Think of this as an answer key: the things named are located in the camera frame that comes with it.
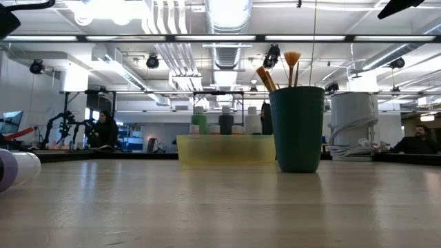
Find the red object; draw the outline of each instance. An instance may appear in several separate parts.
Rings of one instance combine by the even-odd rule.
[[[29,127],[28,129],[25,129],[23,131],[17,132],[15,134],[8,135],[8,136],[5,137],[5,139],[7,141],[11,141],[14,138],[19,138],[19,137],[25,136],[26,134],[30,134],[33,131],[34,131],[34,128],[33,127]]]

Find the paintbrush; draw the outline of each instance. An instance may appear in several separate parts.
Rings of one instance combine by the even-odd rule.
[[[300,56],[302,55],[299,52],[286,52],[283,55],[285,55],[285,60],[289,66],[289,83],[288,86],[292,86],[292,74],[294,73],[294,66],[296,65],[297,61],[299,60]]]
[[[294,87],[297,87],[297,81],[298,81],[298,66],[300,65],[300,61],[297,62],[297,71],[296,71],[296,80],[294,81]]]
[[[277,90],[276,85],[274,84],[273,78],[271,78],[271,74],[268,71],[266,71],[265,74],[267,75],[269,85],[271,86],[271,91]]]
[[[269,82],[269,79],[268,79],[268,76],[267,76],[267,73],[266,73],[264,67],[260,66],[259,68],[257,68],[256,72],[257,72],[257,75],[260,77],[260,79],[262,79],[263,85],[267,88],[268,92],[271,92],[272,91],[271,83]]]

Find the dark green cup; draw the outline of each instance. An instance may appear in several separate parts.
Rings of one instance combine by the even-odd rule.
[[[282,172],[314,173],[322,147],[325,91],[286,87],[269,94],[277,161]]]

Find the yellow plastic tray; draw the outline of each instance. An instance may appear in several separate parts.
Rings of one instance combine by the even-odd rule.
[[[272,135],[178,135],[184,165],[274,165]]]

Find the monitor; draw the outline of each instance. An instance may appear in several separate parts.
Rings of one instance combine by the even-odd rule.
[[[19,131],[23,111],[3,113],[0,121],[0,134],[15,134]]]

